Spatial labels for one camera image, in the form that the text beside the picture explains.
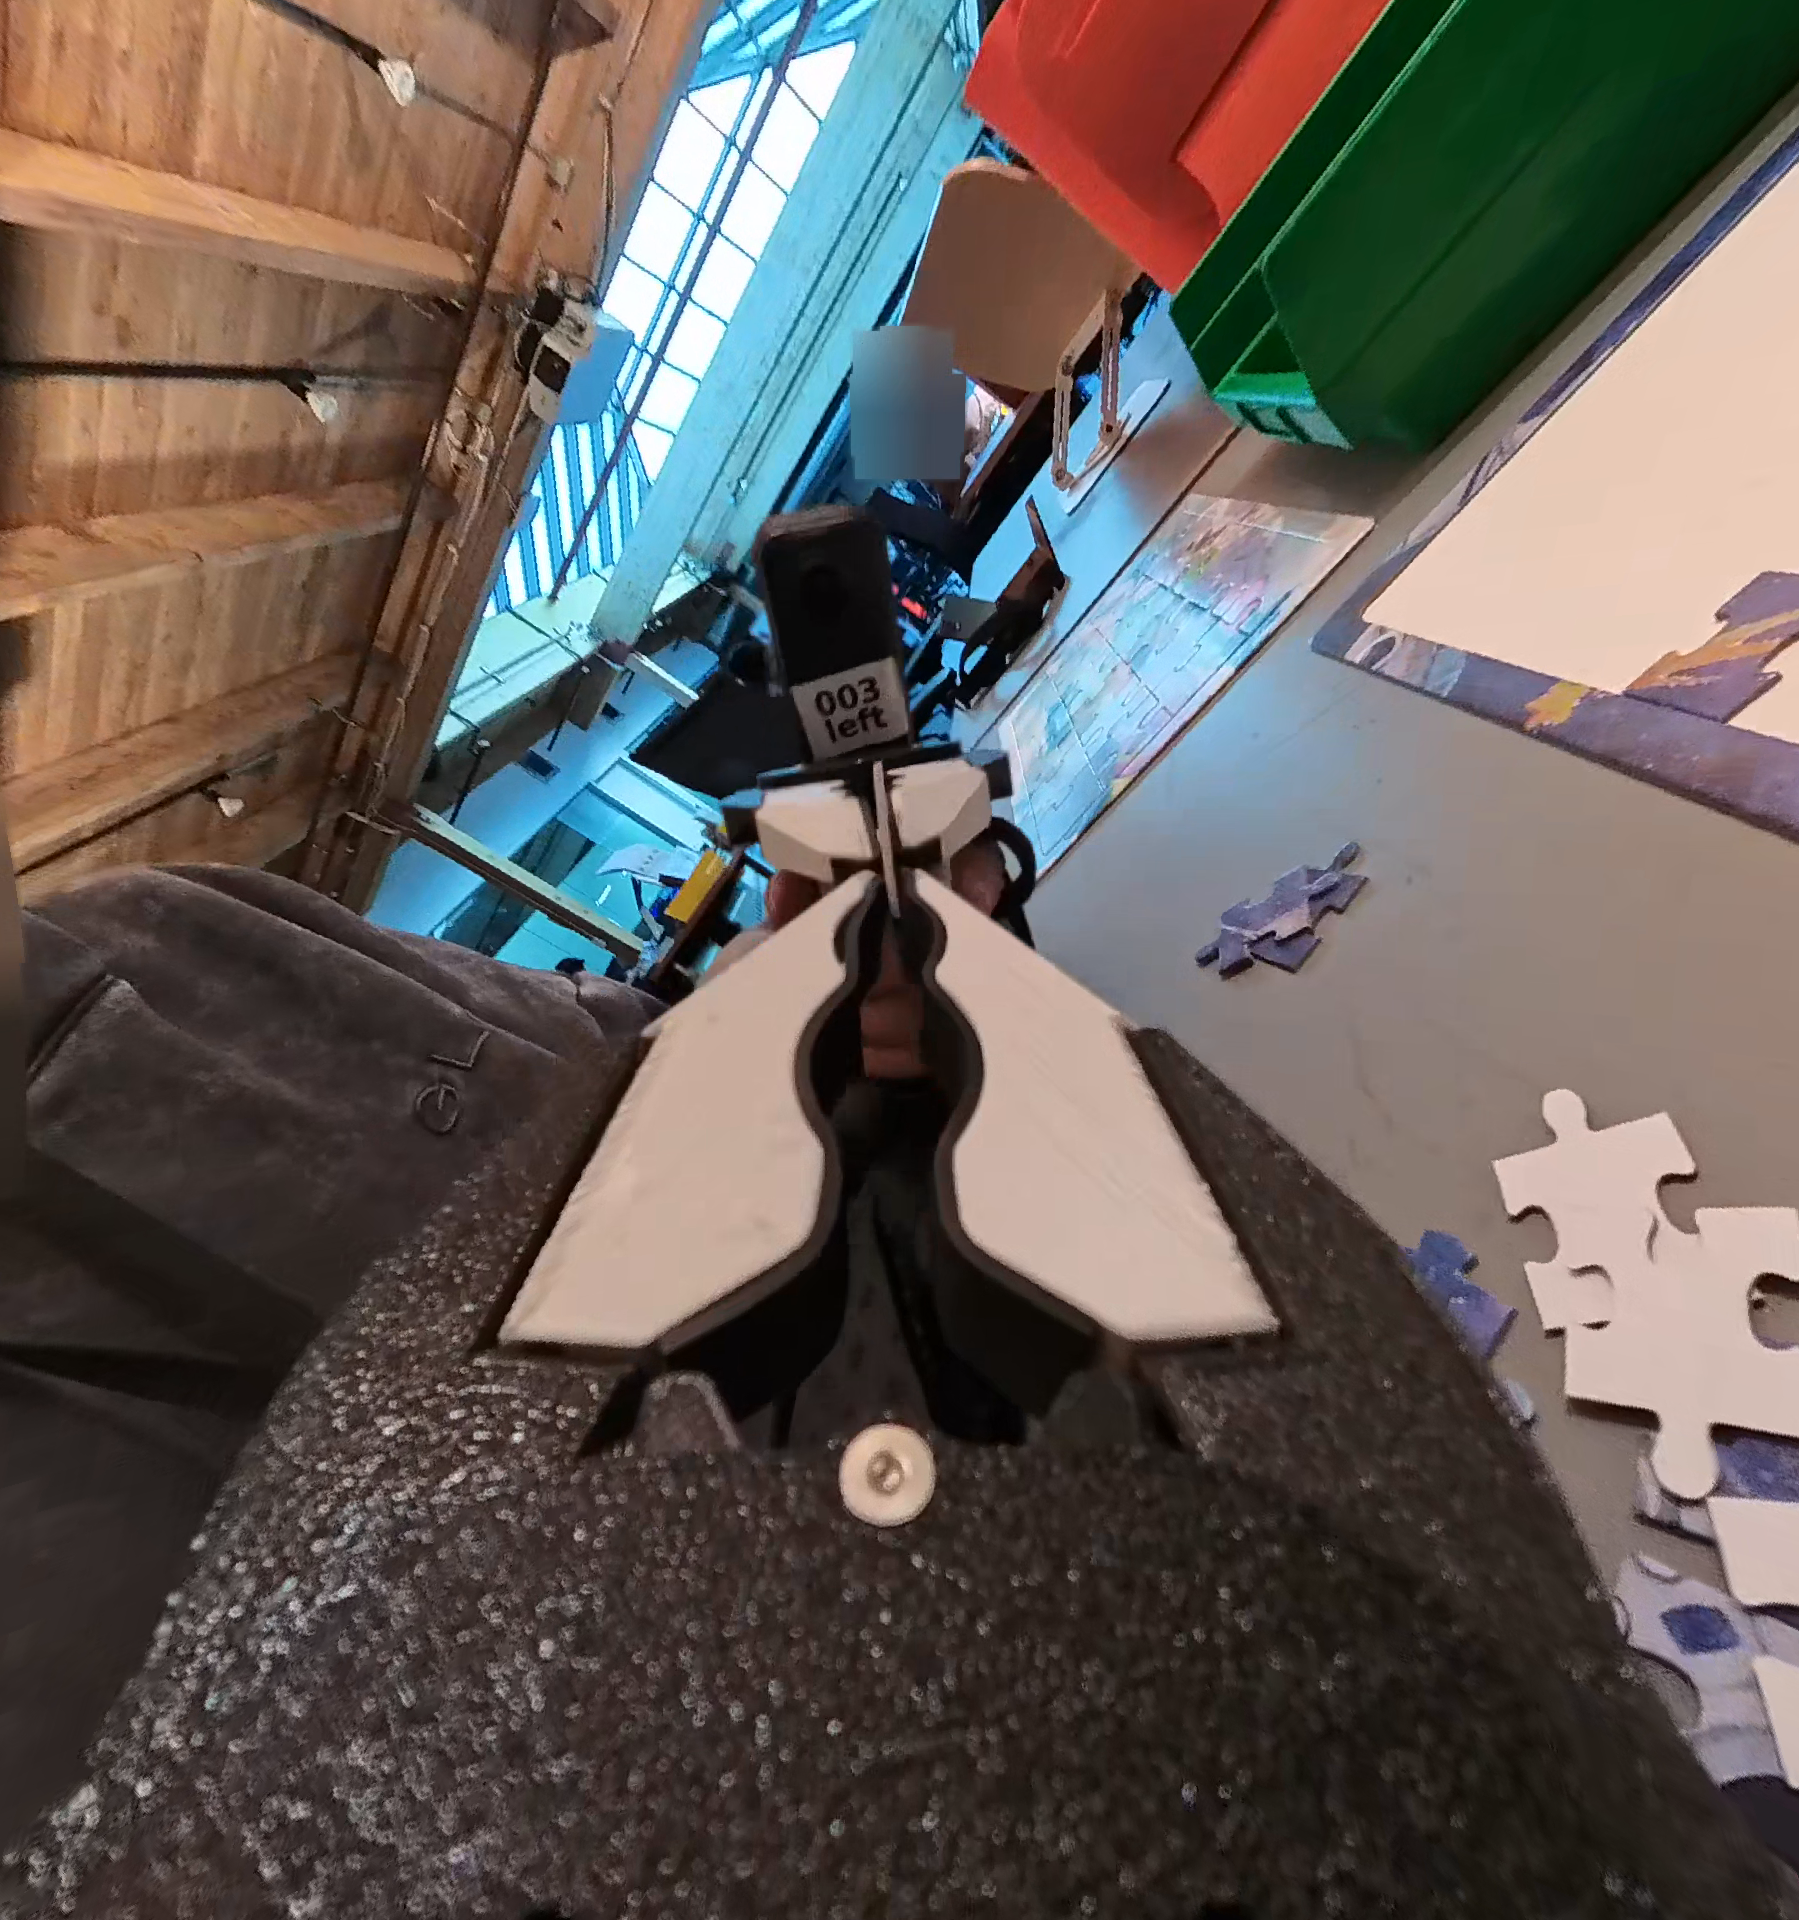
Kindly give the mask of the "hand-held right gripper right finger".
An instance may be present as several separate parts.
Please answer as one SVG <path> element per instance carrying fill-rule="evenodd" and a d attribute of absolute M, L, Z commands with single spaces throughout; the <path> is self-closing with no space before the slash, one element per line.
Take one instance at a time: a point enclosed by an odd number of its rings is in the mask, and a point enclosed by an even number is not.
<path fill-rule="evenodd" d="M 1192 1151 L 1116 1004 L 969 906 L 906 886 L 922 1054 L 952 1101 L 935 1151 L 952 1282 L 942 1334 L 969 1367 L 1092 1367 L 1273 1336 Z"/>

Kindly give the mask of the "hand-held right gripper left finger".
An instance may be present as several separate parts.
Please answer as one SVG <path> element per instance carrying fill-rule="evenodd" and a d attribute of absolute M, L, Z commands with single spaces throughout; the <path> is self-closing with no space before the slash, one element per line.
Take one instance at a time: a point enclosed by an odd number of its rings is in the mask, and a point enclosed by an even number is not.
<path fill-rule="evenodd" d="M 849 1013 L 858 1038 L 867 906 L 885 883 L 837 883 L 646 1027 L 622 1109 L 524 1268 L 503 1350 L 681 1361 L 827 1250 L 837 1151 L 813 1031 Z"/>

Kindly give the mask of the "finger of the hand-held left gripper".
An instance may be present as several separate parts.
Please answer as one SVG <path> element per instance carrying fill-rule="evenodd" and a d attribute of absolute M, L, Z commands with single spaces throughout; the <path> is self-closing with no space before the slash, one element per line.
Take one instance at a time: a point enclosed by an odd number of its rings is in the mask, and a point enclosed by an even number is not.
<path fill-rule="evenodd" d="M 986 763 L 906 763 L 894 771 L 894 855 L 950 872 L 989 829 Z"/>
<path fill-rule="evenodd" d="M 813 886 L 837 886 L 850 872 L 892 872 L 871 797 L 849 778 L 764 782 L 758 855 Z"/>

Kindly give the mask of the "pile of jigsaw puzzle pieces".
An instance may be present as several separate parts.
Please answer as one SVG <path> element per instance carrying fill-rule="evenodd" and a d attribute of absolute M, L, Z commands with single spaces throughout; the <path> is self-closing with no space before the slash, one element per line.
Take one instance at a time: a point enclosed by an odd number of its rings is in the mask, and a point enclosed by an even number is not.
<path fill-rule="evenodd" d="M 1599 1123 L 1544 1094 L 1544 1143 L 1496 1157 L 1500 1214 L 1544 1218 L 1523 1311 L 1480 1250 L 1424 1230 L 1409 1268 L 1489 1361 L 1508 1421 L 1540 1429 L 1500 1367 L 1513 1315 L 1560 1350 L 1560 1401 L 1632 1421 L 1632 1522 L 1712 1546 L 1712 1576 L 1632 1546 L 1612 1576 L 1627 1642 L 1692 1687 L 1692 1753 L 1799 1875 L 1799 1336 L 1765 1334 L 1767 1289 L 1799 1292 L 1799 1207 L 1672 1214 L 1701 1180 L 1674 1109 Z"/>

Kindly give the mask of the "blue framed puzzle board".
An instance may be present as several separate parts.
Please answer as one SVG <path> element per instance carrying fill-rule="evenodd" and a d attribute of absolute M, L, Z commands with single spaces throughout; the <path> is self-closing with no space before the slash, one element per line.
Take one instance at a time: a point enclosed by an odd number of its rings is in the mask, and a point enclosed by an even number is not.
<path fill-rule="evenodd" d="M 1746 710 L 1615 696 L 1799 573 L 1799 126 L 1320 625 L 1320 654 L 1799 846 L 1799 649 Z"/>

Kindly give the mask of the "person's left hand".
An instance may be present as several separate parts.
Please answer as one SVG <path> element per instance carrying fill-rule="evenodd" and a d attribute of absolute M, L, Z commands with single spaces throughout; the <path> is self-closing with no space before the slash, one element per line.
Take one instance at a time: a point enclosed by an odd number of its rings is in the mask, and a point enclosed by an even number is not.
<path fill-rule="evenodd" d="M 1016 926 L 1021 916 L 1021 896 L 1016 896 L 1021 872 L 1029 872 L 1021 846 L 997 824 L 989 834 L 952 851 L 952 883 L 950 886 L 969 906 L 986 906 L 989 926 Z M 769 872 L 764 883 L 764 930 L 785 930 L 813 899 L 827 899 L 827 883 Z M 885 926 L 885 966 L 871 966 L 871 979 L 858 993 L 858 1063 L 867 1063 L 867 1077 L 892 1077 L 892 1084 L 922 1077 L 922 989 L 918 989 L 918 974 L 911 974 L 911 962 L 894 942 L 894 926 Z"/>

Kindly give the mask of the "pink dinosaur puzzle board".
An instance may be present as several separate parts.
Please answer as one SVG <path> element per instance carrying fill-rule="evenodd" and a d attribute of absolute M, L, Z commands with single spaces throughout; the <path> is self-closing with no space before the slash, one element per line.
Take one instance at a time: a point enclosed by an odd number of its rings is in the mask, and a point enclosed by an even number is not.
<path fill-rule="evenodd" d="M 1185 495 L 989 730 L 1034 872 L 1306 613 L 1373 518 Z"/>

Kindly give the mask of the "white ceiling device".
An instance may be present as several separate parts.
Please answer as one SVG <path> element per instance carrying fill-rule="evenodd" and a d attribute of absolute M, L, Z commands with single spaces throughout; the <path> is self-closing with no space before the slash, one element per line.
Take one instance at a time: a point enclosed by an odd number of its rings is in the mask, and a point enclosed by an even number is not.
<path fill-rule="evenodd" d="M 602 319 L 588 296 L 543 283 L 515 324 L 515 375 L 524 375 L 524 407 L 563 429 L 588 429 L 614 390 L 622 390 L 622 362 L 627 362 L 633 337 L 622 319 Z"/>

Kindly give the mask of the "plywood chair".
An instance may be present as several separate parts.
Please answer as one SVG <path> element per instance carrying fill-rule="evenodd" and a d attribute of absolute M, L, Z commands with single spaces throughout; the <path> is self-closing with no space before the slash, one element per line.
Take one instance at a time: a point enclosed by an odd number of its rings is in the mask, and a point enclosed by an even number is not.
<path fill-rule="evenodd" d="M 911 277 L 911 324 L 952 337 L 952 368 L 1034 397 L 1077 337 L 1119 316 L 1136 258 L 1088 228 L 1034 168 L 961 160 L 942 180 Z"/>

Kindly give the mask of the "grey sweater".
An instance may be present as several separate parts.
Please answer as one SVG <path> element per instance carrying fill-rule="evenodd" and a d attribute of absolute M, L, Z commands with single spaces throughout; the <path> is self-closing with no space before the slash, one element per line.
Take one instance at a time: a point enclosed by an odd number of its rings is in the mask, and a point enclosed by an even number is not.
<path fill-rule="evenodd" d="M 658 993 L 364 926 L 253 865 L 19 906 L 0 1199 L 0 1854 L 78 1778 L 310 1336 Z"/>

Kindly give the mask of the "red plastic bin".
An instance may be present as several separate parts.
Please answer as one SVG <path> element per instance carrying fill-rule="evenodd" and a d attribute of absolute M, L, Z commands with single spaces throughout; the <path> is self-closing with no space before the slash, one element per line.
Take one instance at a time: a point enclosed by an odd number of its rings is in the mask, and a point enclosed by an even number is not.
<path fill-rule="evenodd" d="M 1179 288 L 1382 0 L 1007 0 L 969 109 Z"/>

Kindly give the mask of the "green plastic bin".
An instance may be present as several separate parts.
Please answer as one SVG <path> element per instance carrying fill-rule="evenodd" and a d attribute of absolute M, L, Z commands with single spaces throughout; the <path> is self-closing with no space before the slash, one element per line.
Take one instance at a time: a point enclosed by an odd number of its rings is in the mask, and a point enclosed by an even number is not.
<path fill-rule="evenodd" d="M 1261 438 L 1438 447 L 1795 88 L 1799 0 L 1382 8 L 1176 324 Z"/>

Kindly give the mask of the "blue comet puzzle piece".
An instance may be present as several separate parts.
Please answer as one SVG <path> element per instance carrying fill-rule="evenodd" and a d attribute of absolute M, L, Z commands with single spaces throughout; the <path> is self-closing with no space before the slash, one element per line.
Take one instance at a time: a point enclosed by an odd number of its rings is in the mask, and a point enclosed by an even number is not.
<path fill-rule="evenodd" d="M 1778 692 L 1782 649 L 1799 649 L 1799 573 L 1765 569 L 1718 606 L 1703 649 L 1643 660 L 1615 696 L 1728 730 L 1735 710 Z"/>

